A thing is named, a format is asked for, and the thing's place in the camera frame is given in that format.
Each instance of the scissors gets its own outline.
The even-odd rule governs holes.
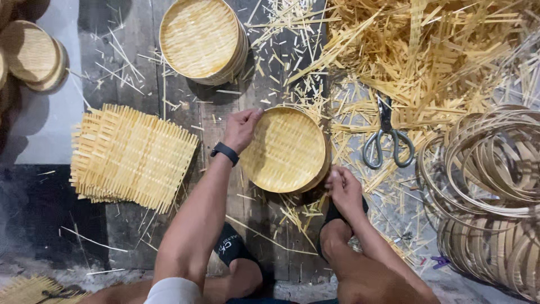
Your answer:
[[[362,158],[364,160],[364,163],[366,163],[368,167],[374,170],[379,169],[382,166],[381,137],[384,133],[387,133],[387,134],[391,134],[392,139],[394,140],[394,161],[396,162],[398,167],[405,168],[406,166],[410,165],[410,163],[413,161],[413,157],[414,157],[413,142],[410,140],[410,138],[407,137],[407,135],[405,135],[405,133],[402,133],[392,128],[392,123],[390,122],[390,118],[392,117],[392,109],[390,108],[392,106],[392,99],[387,96],[386,103],[385,103],[380,96],[380,92],[377,92],[377,103],[379,104],[379,116],[381,117],[381,129],[379,130],[379,132],[373,134],[364,145],[364,148],[362,151]],[[409,157],[404,162],[400,162],[400,157],[399,157],[399,140],[400,139],[405,144],[407,144],[407,146],[409,147],[409,152],[410,152]],[[375,163],[371,163],[368,159],[368,147],[373,144],[373,141],[375,141],[375,146],[377,147],[377,161]]]

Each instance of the scissor handle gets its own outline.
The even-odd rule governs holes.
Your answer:
[[[383,130],[379,130],[379,132],[373,134],[362,149],[362,159],[364,160],[364,163],[373,170],[377,170],[382,166],[381,136],[383,133]],[[377,161],[375,163],[371,163],[368,159],[368,147],[373,144],[375,139],[377,139],[377,141],[375,141],[375,146],[377,148]]]
[[[413,162],[414,144],[410,140],[410,138],[407,137],[407,135],[405,135],[404,133],[402,133],[400,131],[392,129],[392,130],[390,130],[389,133],[392,135],[392,139],[394,140],[394,161],[395,161],[395,163],[397,164],[398,167],[405,168],[408,165],[410,165],[410,163]],[[368,139],[368,141],[366,142],[366,144],[362,148],[362,159],[364,160],[364,163],[369,168],[371,168],[373,170],[377,170],[382,166],[381,137],[382,137],[383,134],[384,134],[384,131],[379,130],[379,132],[373,134]],[[407,144],[407,146],[409,147],[409,152],[410,152],[409,157],[404,162],[400,162],[400,151],[399,151],[399,140],[400,139]],[[375,147],[377,149],[377,160],[374,161],[374,162],[370,162],[370,160],[368,159],[368,148],[369,148],[370,145],[373,144],[374,141],[375,141]]]
[[[390,133],[392,134],[392,138],[394,139],[394,161],[396,162],[398,167],[405,168],[406,166],[410,165],[410,163],[413,162],[414,144],[410,140],[410,138],[407,135],[405,135],[403,132],[392,129],[390,130]],[[409,147],[409,157],[404,162],[400,162],[399,139],[403,140]]]

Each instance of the purple clip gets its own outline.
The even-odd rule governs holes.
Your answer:
[[[444,256],[432,256],[431,259],[437,261],[437,265],[433,266],[433,269],[439,269],[443,266],[450,264],[450,260],[448,260]]]

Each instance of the wooden floor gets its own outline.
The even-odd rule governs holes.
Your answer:
[[[118,70],[127,64],[109,45],[109,41],[114,40],[114,38],[110,35],[107,27],[114,30],[114,36],[122,45],[127,59],[144,77],[144,79],[140,79],[141,82],[133,79],[135,86],[143,94],[126,84],[122,85],[122,82],[117,78],[103,79],[104,83],[100,85],[99,89],[96,89],[97,82],[83,81],[84,96],[92,107],[100,108],[103,103],[129,105],[145,113],[159,115],[166,120],[170,119],[202,139],[202,144],[195,153],[190,170],[184,179],[182,191],[179,193],[178,201],[182,201],[185,193],[188,194],[203,175],[201,170],[208,166],[210,151],[224,135],[227,115],[248,108],[270,108],[283,102],[283,99],[280,92],[268,96],[270,92],[268,88],[281,90],[280,85],[269,77],[261,77],[258,74],[254,76],[253,72],[245,81],[239,81],[238,84],[227,83],[220,88],[215,88],[196,84],[183,76],[163,78],[163,66],[137,56],[141,54],[155,57],[150,51],[159,50],[160,22],[163,14],[173,2],[174,0],[81,1],[78,26],[82,72],[87,73],[90,79],[96,80],[107,75],[105,70],[95,64],[96,62],[106,66],[111,71]],[[255,0],[226,0],[226,2],[237,12],[241,23],[247,22],[257,3]],[[324,3],[323,0],[318,0],[314,5],[314,11],[323,9]],[[121,12],[125,24],[123,29],[118,29],[119,13],[107,4]],[[263,8],[259,7],[253,17],[252,24],[268,22],[267,14],[268,12],[264,12]],[[262,30],[259,29],[259,31],[260,33],[250,33],[248,37],[250,42],[261,35]],[[323,37],[322,45],[324,45],[326,42],[325,26],[323,26],[321,36]],[[287,42],[274,44],[272,48],[267,48],[269,51],[273,49],[278,56],[290,54],[294,38],[294,33],[284,30],[275,35],[274,39]],[[253,57],[253,51],[250,51],[244,72],[254,64]],[[303,61],[299,69],[305,68],[308,63],[308,60]],[[264,64],[264,72],[271,73],[283,83],[286,74],[282,65],[278,61],[273,61],[269,67],[272,72],[267,64]],[[242,95],[215,92],[217,89],[240,91]],[[183,101],[188,103],[189,107],[172,111],[171,107],[167,105],[164,111],[163,99],[173,104]],[[271,104],[261,103],[260,100],[263,99],[268,99]],[[213,122],[212,114],[217,119],[216,123]],[[204,131],[191,128],[191,125],[200,126],[204,128]],[[256,201],[242,198],[237,194],[254,197]],[[315,252],[295,225],[287,222],[279,225],[282,218],[279,212],[279,198],[274,194],[265,193],[268,204],[263,204],[259,197],[260,194],[261,190],[251,184],[245,175],[242,176],[240,166],[236,166],[229,182],[227,215],[268,237],[273,237],[275,231],[278,230],[275,240],[287,248]],[[304,194],[300,198],[300,203],[310,203],[310,196],[314,195]],[[110,251],[110,266],[112,268],[153,269],[156,251],[152,246],[159,247],[171,215],[155,216],[152,210],[148,212],[145,208],[133,203],[109,204],[106,210],[109,245],[126,249],[133,248],[129,253]],[[307,235],[314,242],[318,238],[322,220],[321,216],[315,217],[307,231]],[[318,256],[283,250],[240,225],[234,223],[233,226],[244,237],[250,251],[261,261],[267,271],[274,273],[276,279],[313,283],[329,279],[330,271],[325,269],[328,268],[328,264]],[[145,237],[143,241],[150,245],[139,242],[142,236]],[[222,273],[222,268],[215,258],[211,259],[209,273],[211,275]]]

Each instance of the wooden board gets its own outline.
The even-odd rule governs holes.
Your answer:
[[[223,139],[227,115],[249,108],[267,109],[274,107],[284,100],[280,92],[268,96],[268,88],[275,88],[280,91],[284,88],[268,76],[261,77],[258,72],[254,76],[253,70],[243,81],[241,80],[242,77],[240,77],[237,83],[226,83],[219,87],[196,84],[182,76],[167,76],[165,77],[166,85],[164,85],[163,66],[138,57],[137,54],[159,60],[159,57],[151,53],[151,51],[156,49],[159,51],[159,25],[163,14],[173,2],[174,0],[162,2],[133,1],[129,9],[124,8],[127,12],[122,11],[126,27],[114,32],[114,35],[122,44],[127,58],[146,78],[144,87],[140,88],[145,95],[140,94],[126,84],[121,85],[122,81],[117,78],[111,81],[110,77],[101,85],[99,90],[95,90],[96,83],[83,80],[83,92],[93,107],[100,108],[105,102],[129,105],[145,113],[158,114],[161,118],[170,119],[199,136],[202,145],[195,152],[191,167],[184,179],[184,186],[178,194],[177,202],[180,203],[185,198],[184,192],[191,192],[202,177],[204,173],[202,170],[208,166],[209,154],[215,143]],[[226,0],[226,2],[237,12],[241,23],[245,23],[249,19],[257,3],[257,1],[248,0]],[[88,20],[86,20],[86,23],[90,24],[88,27],[101,22],[107,23],[107,20],[115,20],[114,11],[109,8],[103,10],[101,8],[103,5],[103,3],[89,4],[91,7],[87,9],[94,15],[89,16]],[[324,1],[317,1],[315,6],[314,11],[321,10]],[[268,22],[267,14],[268,12],[264,12],[260,6],[255,12],[252,23]],[[319,24],[314,24],[312,27],[316,31],[318,26]],[[98,27],[98,29],[102,31],[97,34],[99,37],[107,35],[108,30],[103,31],[101,27]],[[280,57],[281,54],[291,52],[292,46],[288,45],[289,43],[292,44],[295,35],[290,31],[287,32],[287,30],[284,30],[283,33],[273,36],[276,41],[287,40],[287,43],[275,44],[272,48],[268,48],[267,51],[274,49]],[[248,39],[250,43],[257,39],[261,33],[262,31],[249,33]],[[86,71],[91,79],[95,80],[108,74],[108,72],[96,66],[94,62],[103,63],[104,59],[106,59],[107,62],[104,66],[111,70],[117,70],[127,64],[124,58],[108,44],[109,39],[113,39],[112,35],[96,40],[94,34],[87,30],[86,32],[80,32],[79,37],[81,39],[82,73],[84,74]],[[321,38],[326,39],[325,28],[321,31]],[[102,55],[95,49],[104,52],[104,54]],[[244,75],[254,65],[254,56],[257,55],[256,51],[258,49],[257,47],[250,50],[246,67],[241,75]],[[303,61],[303,64],[307,66],[310,62],[311,59],[309,58],[309,60]],[[286,75],[284,75],[284,67],[277,60],[274,60],[269,66],[267,62],[262,62],[261,66],[264,66],[263,69],[267,75],[271,69],[272,75],[283,84]],[[215,92],[218,89],[240,91],[242,95]],[[179,101],[182,101],[189,106],[178,107],[173,110],[170,105],[167,105],[164,111],[164,96],[165,100],[172,104],[179,104]],[[269,100],[271,104],[261,103],[260,100]],[[216,119],[216,123],[214,123],[212,114]],[[192,125],[201,127],[204,131],[191,128]],[[245,199],[237,196],[237,194],[252,197],[255,200]],[[263,203],[262,197],[266,199],[266,204]],[[283,203],[277,195],[264,193],[250,183],[245,174],[242,175],[240,166],[234,168],[229,180],[227,215],[270,238],[278,230],[275,241],[287,248],[313,252],[314,249],[304,235],[298,232],[296,226],[287,223],[287,221],[284,221],[281,226],[279,225],[283,217],[279,211],[281,206],[283,206]],[[110,252],[110,258],[114,261],[111,261],[111,267],[153,269],[156,251],[143,242],[140,242],[138,246],[136,245],[146,230],[146,233],[152,236],[150,244],[158,248],[172,214],[170,216],[156,215],[151,223],[153,211],[150,210],[146,213],[146,208],[136,204],[122,203],[118,206],[107,204],[106,210],[109,245],[126,249],[131,248],[129,256],[122,252]],[[308,236],[314,243],[318,238],[322,220],[323,217],[318,216],[313,218],[310,224]],[[276,279],[316,283],[329,278],[330,272],[323,269],[328,268],[328,265],[318,256],[286,251],[261,237],[255,236],[253,232],[238,224],[232,223],[232,225],[244,237],[248,249],[261,261],[265,270],[274,273]],[[219,259],[213,256],[208,265],[208,274],[221,275],[226,272],[224,268],[225,266]]]

